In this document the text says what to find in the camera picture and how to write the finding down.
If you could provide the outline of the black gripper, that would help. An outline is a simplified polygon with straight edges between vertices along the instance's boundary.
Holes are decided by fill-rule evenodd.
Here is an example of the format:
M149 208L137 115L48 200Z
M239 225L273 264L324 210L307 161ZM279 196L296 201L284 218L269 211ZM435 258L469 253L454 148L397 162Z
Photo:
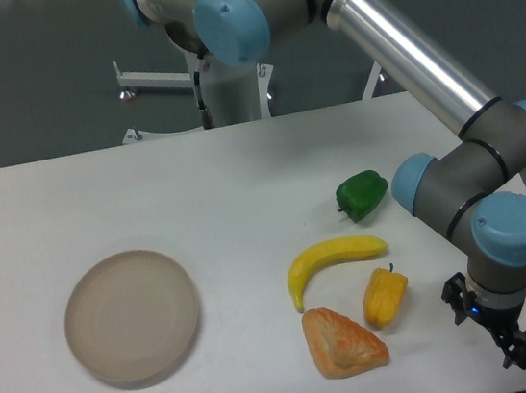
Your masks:
M465 286L463 273L447 279L441 291L441 299L454 314L454 324L460 325L471 318L485 328L493 341L504 352L503 367L526 369L526 331L518 325L524 304L523 291L493 293L485 289Z

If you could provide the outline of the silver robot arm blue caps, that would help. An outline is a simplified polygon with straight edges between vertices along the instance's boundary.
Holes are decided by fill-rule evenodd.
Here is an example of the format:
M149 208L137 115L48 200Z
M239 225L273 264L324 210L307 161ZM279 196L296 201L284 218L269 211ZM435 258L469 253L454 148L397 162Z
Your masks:
M119 0L138 28L160 24L195 57L190 87L206 129L258 120L256 67L275 43L315 20L351 37L460 145L416 154L391 184L394 199L468 257L442 299L526 368L526 196L503 185L526 168L526 100L511 104L477 81L387 0Z

